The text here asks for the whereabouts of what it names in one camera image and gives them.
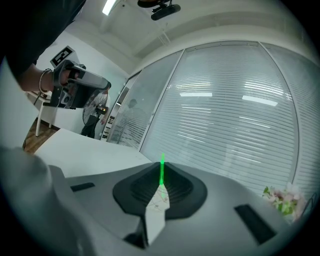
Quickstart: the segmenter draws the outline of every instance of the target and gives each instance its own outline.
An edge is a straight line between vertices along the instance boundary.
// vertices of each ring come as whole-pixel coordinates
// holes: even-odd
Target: window blind
[[[284,188],[296,168],[297,121],[277,66],[255,42],[183,54],[141,152],[230,177],[258,194]]]
[[[181,52],[144,68],[134,81],[114,120],[108,142],[138,149],[152,112]]]
[[[299,120],[299,157],[293,183],[308,199],[320,186],[320,68],[305,57],[265,44],[294,96]]]

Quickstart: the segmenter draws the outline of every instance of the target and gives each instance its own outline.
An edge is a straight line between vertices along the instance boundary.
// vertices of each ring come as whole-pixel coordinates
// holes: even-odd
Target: handheld device
[[[54,89],[50,103],[44,103],[44,106],[65,109],[84,108],[95,91],[102,92],[110,87],[108,80],[86,70],[85,65],[78,63],[75,51],[69,46],[51,60],[54,67],[52,75]],[[70,70],[67,84],[60,83],[60,76],[64,70]]]

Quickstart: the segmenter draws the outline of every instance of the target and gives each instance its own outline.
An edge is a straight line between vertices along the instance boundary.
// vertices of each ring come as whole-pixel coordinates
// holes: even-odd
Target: green laser light
[[[161,162],[160,162],[160,180],[159,184],[164,184],[164,175],[165,175],[165,154],[162,153]]]

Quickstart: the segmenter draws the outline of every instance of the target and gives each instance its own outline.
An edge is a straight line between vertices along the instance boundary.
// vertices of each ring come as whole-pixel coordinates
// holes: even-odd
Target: wooden floor
[[[44,124],[40,124],[39,129],[39,136],[36,137],[36,126],[37,126],[37,119],[33,123],[30,131],[28,132],[28,135],[25,139],[25,148],[24,151],[29,153],[34,153],[36,150],[46,142],[47,139],[49,139],[52,135],[54,135],[57,131],[54,129],[49,129],[48,126],[45,126]]]

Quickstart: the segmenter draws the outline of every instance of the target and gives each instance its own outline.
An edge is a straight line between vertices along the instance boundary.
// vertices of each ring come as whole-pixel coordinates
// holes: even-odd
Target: gray plastic surface
[[[120,239],[137,230],[140,218],[124,213],[113,196],[116,183],[136,174],[152,163],[98,175],[68,178],[70,186],[91,182],[95,186],[74,193],[78,202],[104,228]]]
[[[149,165],[67,180],[69,185],[86,182],[93,182],[96,185],[76,192],[77,200],[103,227],[117,237],[124,238],[136,230],[139,218],[125,214],[120,209],[113,199],[112,189],[121,179]],[[162,232],[145,249],[147,252],[167,256],[251,253],[254,249],[258,249],[259,244],[234,209],[240,205],[250,205],[276,233],[288,228],[280,213],[238,182],[188,166],[173,165],[202,180],[208,190],[207,199],[193,216],[166,221]]]
[[[22,150],[2,150],[0,156],[4,168],[1,186],[21,223],[40,243],[58,251],[84,256],[247,256],[271,252],[293,234],[280,213],[236,181],[174,164],[204,182],[207,199],[191,217],[166,221],[159,236],[143,250],[123,241],[136,231],[139,218],[123,213],[112,189],[119,180],[151,163],[67,180],[61,169],[48,168],[38,157]],[[86,182],[93,182],[95,187],[78,192],[70,188]],[[258,246],[234,210],[246,204],[281,234]]]
[[[274,231],[288,227],[284,218],[261,197],[238,182],[192,167],[173,164],[202,180],[207,199],[190,218],[169,220],[148,252],[161,255],[246,255],[258,243],[234,207],[249,204]]]

